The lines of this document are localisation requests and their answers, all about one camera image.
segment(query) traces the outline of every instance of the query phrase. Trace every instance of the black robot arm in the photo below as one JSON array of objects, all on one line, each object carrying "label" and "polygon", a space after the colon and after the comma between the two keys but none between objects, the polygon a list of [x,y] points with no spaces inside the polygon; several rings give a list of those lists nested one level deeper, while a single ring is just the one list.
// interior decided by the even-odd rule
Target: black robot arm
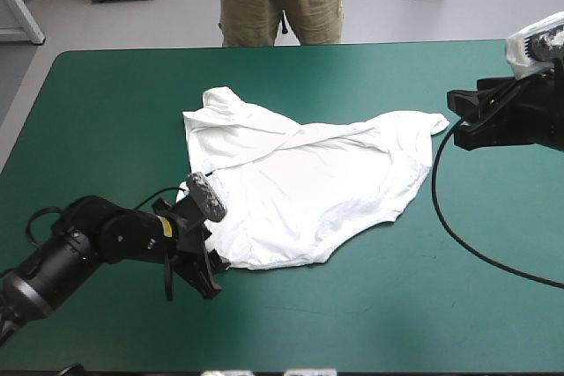
[{"label": "black robot arm", "polygon": [[211,299],[221,288],[213,273],[226,268],[208,253],[205,220],[219,222],[226,210],[201,173],[187,179],[189,195],[170,206],[162,200],[152,213],[126,209],[89,195],[66,209],[53,236],[3,279],[0,291],[0,345],[29,321],[51,315],[102,263],[131,259],[163,263],[167,298],[173,272]]}]

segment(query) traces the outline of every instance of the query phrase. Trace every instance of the white robot part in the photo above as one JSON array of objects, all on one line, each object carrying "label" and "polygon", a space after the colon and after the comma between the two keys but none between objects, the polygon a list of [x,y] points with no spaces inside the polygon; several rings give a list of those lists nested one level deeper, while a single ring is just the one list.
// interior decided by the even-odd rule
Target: white robot part
[{"label": "white robot part", "polygon": [[[505,40],[505,57],[511,65],[516,79],[523,79],[530,75],[550,70],[553,63],[550,61],[540,62],[532,57],[528,51],[527,44],[531,36],[554,29],[556,26],[564,25],[564,11],[558,12],[550,17],[526,26],[521,31],[511,35]],[[545,44],[552,48],[564,46],[564,32],[543,35]]]}]

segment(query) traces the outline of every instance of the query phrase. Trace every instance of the khaki pants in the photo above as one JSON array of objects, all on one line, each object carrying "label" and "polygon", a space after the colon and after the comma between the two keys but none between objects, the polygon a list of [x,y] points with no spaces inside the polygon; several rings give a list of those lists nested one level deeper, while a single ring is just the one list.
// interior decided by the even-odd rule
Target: khaki pants
[{"label": "khaki pants", "polygon": [[286,13],[301,44],[337,44],[343,0],[221,0],[223,46],[272,46]]}]

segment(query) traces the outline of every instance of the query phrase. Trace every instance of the floor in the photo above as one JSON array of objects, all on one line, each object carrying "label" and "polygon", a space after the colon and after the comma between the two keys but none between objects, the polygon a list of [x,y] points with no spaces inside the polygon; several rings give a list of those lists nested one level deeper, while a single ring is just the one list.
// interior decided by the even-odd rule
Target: floor
[{"label": "floor", "polygon": [[[43,46],[0,44],[0,169],[54,59],[67,50],[221,44],[219,0],[26,0]],[[503,39],[561,0],[345,0],[344,43]],[[291,34],[278,44],[297,44]]]}]

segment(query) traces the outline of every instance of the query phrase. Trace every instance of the wrinkled cloth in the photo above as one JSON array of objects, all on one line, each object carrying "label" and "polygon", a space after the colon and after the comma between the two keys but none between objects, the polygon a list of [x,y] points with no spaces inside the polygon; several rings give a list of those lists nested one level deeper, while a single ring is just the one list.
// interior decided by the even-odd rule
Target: wrinkled cloth
[{"label": "wrinkled cloth", "polygon": [[395,221],[427,177],[431,135],[449,125],[416,111],[300,125],[227,87],[203,104],[183,113],[190,167],[212,173],[227,208],[206,223],[206,247],[236,268],[326,262],[355,234]]}]

